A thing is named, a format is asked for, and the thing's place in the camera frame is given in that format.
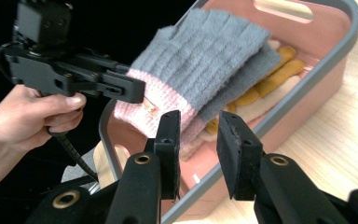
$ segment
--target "fingernail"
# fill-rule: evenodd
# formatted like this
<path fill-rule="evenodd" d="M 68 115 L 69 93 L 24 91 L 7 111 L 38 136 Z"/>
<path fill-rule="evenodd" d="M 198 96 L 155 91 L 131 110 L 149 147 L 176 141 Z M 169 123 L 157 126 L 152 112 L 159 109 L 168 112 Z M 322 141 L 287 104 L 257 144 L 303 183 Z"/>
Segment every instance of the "fingernail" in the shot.
<path fill-rule="evenodd" d="M 81 94 L 77 94 L 75 96 L 66 98 L 66 103 L 71 108 L 81 107 L 84 104 L 84 102 L 85 102 L 85 97 Z"/>

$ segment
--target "wooden surface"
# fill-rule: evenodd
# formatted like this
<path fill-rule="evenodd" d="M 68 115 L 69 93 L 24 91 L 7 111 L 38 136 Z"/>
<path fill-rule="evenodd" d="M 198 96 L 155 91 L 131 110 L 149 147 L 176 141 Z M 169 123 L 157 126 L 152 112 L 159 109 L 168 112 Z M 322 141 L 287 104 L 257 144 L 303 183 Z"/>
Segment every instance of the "wooden surface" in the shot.
<path fill-rule="evenodd" d="M 295 160 L 318 188 L 338 198 L 347 200 L 350 191 L 358 189 L 358 42 L 349 55 L 338 93 L 275 152 Z M 105 163 L 102 147 L 95 150 L 94 160 L 97 166 Z M 108 173 L 101 175 L 112 179 Z M 176 223 L 257 221 L 253 203 L 227 198 L 202 220 Z"/>

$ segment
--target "brass insert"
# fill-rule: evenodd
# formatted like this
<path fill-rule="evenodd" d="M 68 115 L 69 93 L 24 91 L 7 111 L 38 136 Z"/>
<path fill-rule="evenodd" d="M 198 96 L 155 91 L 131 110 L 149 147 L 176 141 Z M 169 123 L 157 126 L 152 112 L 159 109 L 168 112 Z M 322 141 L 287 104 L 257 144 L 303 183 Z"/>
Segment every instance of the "brass insert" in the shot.
<path fill-rule="evenodd" d="M 72 206 L 80 198 L 80 192 L 74 189 L 66 191 L 57 196 L 53 201 L 55 208 L 63 209 Z"/>
<path fill-rule="evenodd" d="M 289 164 L 289 161 L 287 159 L 285 159 L 284 157 L 280 157 L 280 156 L 271 157 L 270 160 L 272 161 L 272 163 L 274 163 L 276 165 L 280 165 L 280 166 L 285 166 L 285 165 Z"/>
<path fill-rule="evenodd" d="M 150 158 L 149 156 L 147 155 L 141 155 L 137 158 L 135 158 L 135 162 L 137 164 L 140 164 L 140 165 L 145 165 L 145 164 L 148 164 L 152 161 L 152 158 Z"/>

